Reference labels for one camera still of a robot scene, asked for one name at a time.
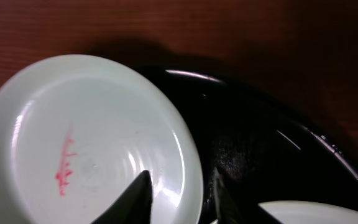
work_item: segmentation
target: wooden table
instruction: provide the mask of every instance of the wooden table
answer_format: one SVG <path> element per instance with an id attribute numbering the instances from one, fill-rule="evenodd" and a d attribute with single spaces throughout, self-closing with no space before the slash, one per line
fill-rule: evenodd
<path id="1" fill-rule="evenodd" d="M 358 158 L 358 0 L 0 0 L 0 87 L 61 54 L 230 70 Z"/>

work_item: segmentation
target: white dish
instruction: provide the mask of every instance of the white dish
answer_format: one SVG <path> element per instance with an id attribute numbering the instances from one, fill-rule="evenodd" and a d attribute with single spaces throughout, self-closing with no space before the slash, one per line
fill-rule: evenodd
<path id="1" fill-rule="evenodd" d="M 277 201 L 259 204 L 283 224 L 355 224 L 358 212 L 316 202 Z"/>
<path id="2" fill-rule="evenodd" d="M 144 169 L 151 223 L 197 223 L 203 178 L 191 134 L 135 71 L 64 55 L 0 89 L 0 224 L 89 224 Z"/>

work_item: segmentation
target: red marking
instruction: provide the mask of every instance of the red marking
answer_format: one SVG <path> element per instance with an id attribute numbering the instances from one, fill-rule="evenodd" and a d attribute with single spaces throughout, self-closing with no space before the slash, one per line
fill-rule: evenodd
<path id="1" fill-rule="evenodd" d="M 72 170 L 67 169 L 67 167 L 70 165 L 70 163 L 66 162 L 66 159 L 67 159 L 67 157 L 77 155 L 77 153 L 71 153 L 71 154 L 67 153 L 68 148 L 70 147 L 70 144 L 74 143 L 74 141 L 71 138 L 71 133 L 72 133 L 72 128 L 70 128 L 67 132 L 66 140 L 65 140 L 65 143 L 63 145 L 63 150 L 62 150 L 62 159 L 60 161 L 60 168 L 55 176 L 55 178 L 57 180 L 59 180 L 59 191 L 60 191 L 61 196 L 64 196 L 65 187 L 69 184 L 67 182 L 67 177 L 73 173 Z"/>

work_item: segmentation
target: red writing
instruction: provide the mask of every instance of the red writing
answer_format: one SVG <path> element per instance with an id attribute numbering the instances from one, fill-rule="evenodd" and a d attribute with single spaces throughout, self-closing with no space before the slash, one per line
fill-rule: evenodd
<path id="1" fill-rule="evenodd" d="M 65 187 L 68 185 L 67 177 L 73 173 L 73 171 L 68 168 L 70 163 L 67 162 L 67 158 L 76 155 L 75 152 L 68 153 L 68 148 L 70 147 L 71 144 L 74 143 L 74 141 L 71 138 L 71 135 L 72 135 L 72 128 L 70 128 L 67 132 L 65 143 L 63 145 L 62 159 L 60 161 L 59 171 L 57 172 L 55 177 L 59 181 L 59 191 L 61 196 L 64 196 Z"/>

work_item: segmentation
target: black tray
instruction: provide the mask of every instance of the black tray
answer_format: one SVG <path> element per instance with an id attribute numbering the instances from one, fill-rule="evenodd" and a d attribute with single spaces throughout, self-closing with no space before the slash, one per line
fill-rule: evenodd
<path id="1" fill-rule="evenodd" d="M 135 67 L 177 107 L 195 140 L 204 177 L 201 224 L 216 219 L 215 166 L 243 201 L 304 200 L 358 211 L 358 167 L 317 127 L 249 86 L 167 66 Z"/>

